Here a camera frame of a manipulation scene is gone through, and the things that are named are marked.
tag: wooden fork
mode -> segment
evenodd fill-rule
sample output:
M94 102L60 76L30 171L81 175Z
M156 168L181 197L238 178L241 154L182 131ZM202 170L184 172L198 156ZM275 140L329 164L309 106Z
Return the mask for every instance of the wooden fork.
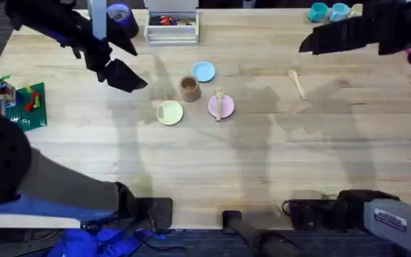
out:
M216 96L217 96L217 121L221 121L221 102L224 96L224 93L221 87L217 88Z

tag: green lego baseplate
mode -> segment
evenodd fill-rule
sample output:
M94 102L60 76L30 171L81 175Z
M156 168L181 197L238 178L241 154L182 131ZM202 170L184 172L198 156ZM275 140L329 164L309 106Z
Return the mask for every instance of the green lego baseplate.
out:
M46 97L44 83L30 86L33 92L41 95L41 106L32 108L30 111L25 110L25 106L31 102L31 93L26 88L17 89L17 104L13 107L4 108L2 111L4 117L14 122L23 131L30 131L42 126L47 126Z

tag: brown cup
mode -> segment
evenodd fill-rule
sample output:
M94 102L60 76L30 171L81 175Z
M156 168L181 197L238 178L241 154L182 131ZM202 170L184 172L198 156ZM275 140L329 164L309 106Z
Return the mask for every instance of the brown cup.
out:
M180 91L183 100L187 102L194 102L201 97L199 81L193 76L184 76L180 80Z

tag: blue tape roll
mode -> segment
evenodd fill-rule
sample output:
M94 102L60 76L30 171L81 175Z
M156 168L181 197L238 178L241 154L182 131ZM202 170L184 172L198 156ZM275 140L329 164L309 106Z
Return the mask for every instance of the blue tape roll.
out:
M123 3L112 4L107 7L107 14L125 28L128 38L132 39L139 33L139 26L129 6Z

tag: pink plate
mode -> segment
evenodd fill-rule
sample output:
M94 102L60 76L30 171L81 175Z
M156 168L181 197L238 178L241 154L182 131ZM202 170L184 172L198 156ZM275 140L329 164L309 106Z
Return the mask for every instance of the pink plate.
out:
M208 112L212 114L212 116L217 116L217 105L218 99L217 96L212 96L212 98L208 101ZM223 96L221 100L221 118L228 118L234 112L234 102L233 99L227 95Z

